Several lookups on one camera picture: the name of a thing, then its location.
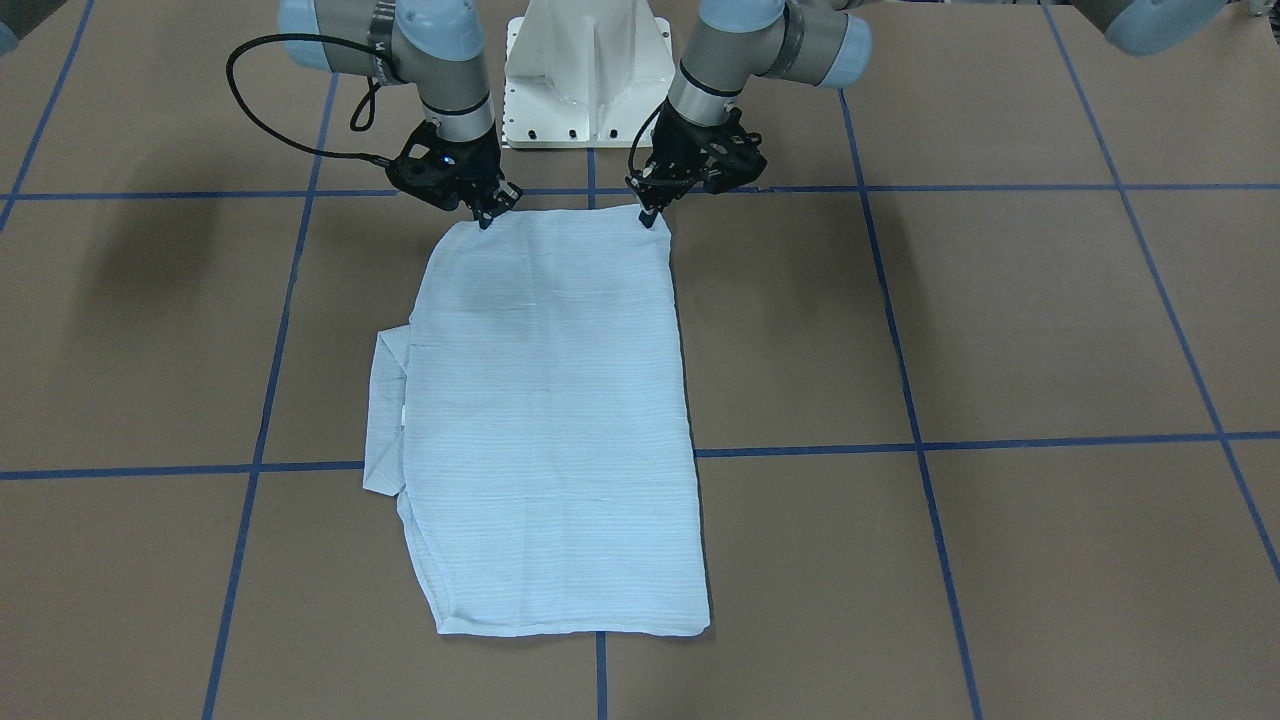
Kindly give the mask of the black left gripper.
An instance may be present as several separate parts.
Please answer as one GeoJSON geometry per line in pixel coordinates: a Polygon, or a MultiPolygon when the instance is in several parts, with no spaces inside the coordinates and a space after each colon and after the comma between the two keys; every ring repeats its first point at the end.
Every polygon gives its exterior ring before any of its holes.
{"type": "Polygon", "coordinates": [[[707,193],[724,193],[763,174],[762,135],[746,131],[741,119],[735,105],[718,126],[691,123],[671,105],[645,119],[628,150],[626,176],[645,228],[654,228],[662,211],[699,184],[707,193]]]}

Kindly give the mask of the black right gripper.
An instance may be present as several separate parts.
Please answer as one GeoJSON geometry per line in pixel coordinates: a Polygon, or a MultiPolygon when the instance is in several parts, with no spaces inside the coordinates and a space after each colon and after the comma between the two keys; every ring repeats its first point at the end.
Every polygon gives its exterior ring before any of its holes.
{"type": "Polygon", "coordinates": [[[390,160],[385,176],[398,191],[440,210],[466,205],[481,231],[521,199],[521,188],[508,182],[500,169],[495,126],[477,138],[456,142],[443,138],[435,123],[424,120],[390,160]]]}

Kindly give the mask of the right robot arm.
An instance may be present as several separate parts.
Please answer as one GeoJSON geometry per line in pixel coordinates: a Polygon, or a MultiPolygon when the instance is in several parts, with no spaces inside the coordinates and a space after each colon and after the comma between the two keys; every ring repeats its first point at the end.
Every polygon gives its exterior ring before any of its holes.
{"type": "Polygon", "coordinates": [[[410,85],[424,119],[394,158],[364,154],[393,187],[445,211],[465,205],[481,229],[522,190],[500,169],[500,142],[472,1],[282,1],[276,24],[300,65],[410,85]]]}

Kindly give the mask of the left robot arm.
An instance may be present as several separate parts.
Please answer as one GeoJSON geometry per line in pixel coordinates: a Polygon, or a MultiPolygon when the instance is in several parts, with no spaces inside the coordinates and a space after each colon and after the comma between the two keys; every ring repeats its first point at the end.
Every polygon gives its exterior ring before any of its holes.
{"type": "Polygon", "coordinates": [[[872,31],[850,1],[703,1],[666,100],[644,120],[652,154],[631,161],[626,183],[639,222],[696,187],[724,193],[756,181],[762,137],[737,105],[753,77],[842,90],[865,72],[872,31]]]}

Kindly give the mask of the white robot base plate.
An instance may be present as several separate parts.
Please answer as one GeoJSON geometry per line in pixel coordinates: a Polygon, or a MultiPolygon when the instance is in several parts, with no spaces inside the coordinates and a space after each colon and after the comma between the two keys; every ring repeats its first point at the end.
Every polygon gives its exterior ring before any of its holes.
{"type": "Polygon", "coordinates": [[[673,76],[671,24],[648,1],[531,1],[506,28],[502,140],[649,149],[673,76]]]}

